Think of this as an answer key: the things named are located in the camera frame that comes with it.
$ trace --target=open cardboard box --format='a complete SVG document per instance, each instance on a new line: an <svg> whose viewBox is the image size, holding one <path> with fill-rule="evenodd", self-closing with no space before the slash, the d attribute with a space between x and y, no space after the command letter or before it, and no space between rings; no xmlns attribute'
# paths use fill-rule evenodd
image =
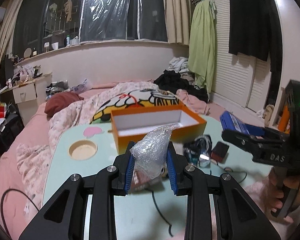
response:
<svg viewBox="0 0 300 240"><path fill-rule="evenodd" d="M163 125L178 123L171 141L185 143L204 133L207 121L184 105L126 108L111 112L111 125L119 154L130 141L140 141L148 132Z"/></svg>

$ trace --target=red pillow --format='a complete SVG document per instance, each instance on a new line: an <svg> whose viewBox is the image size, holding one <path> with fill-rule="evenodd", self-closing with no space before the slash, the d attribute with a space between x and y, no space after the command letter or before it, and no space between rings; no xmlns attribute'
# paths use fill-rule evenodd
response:
<svg viewBox="0 0 300 240"><path fill-rule="evenodd" d="M47 101L44 112L47 114L48 117L53 117L55 113L68 107L73 102L80 100L84 100L84 98L80 97L79 95L73 92L57 93Z"/></svg>

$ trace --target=beige curtain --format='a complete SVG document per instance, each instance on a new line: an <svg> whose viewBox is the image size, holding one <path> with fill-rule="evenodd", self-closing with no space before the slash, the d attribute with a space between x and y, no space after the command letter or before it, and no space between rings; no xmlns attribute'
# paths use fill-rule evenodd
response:
<svg viewBox="0 0 300 240"><path fill-rule="evenodd" d="M10 0L6 9L0 30L0 61L2 56L5 54L7 45L13 35L14 26L17 21L22 1L23 0Z"/></svg>
<svg viewBox="0 0 300 240"><path fill-rule="evenodd" d="M190 0L163 0L169 43L189 45Z"/></svg>

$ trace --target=white closet door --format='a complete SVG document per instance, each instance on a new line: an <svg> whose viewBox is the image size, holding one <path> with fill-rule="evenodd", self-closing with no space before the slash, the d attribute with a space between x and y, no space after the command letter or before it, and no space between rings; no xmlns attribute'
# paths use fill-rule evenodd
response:
<svg viewBox="0 0 300 240"><path fill-rule="evenodd" d="M214 0L217 7L217 62L212 91L246 107L253 78L255 57L230 54L230 1Z"/></svg>
<svg viewBox="0 0 300 240"><path fill-rule="evenodd" d="M264 108L266 97L268 95L270 78L270 57L267 62L257 59L248 102L248 108L252 111L257 112Z"/></svg>

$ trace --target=cartoon print pillow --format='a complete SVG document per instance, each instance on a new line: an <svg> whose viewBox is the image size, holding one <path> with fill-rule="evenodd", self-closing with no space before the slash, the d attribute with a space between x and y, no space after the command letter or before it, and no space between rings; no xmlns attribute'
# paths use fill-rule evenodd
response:
<svg viewBox="0 0 300 240"><path fill-rule="evenodd" d="M90 124L110 122L111 111L127 107L178 105L179 99L164 90L142 89L117 95L105 102L93 116Z"/></svg>

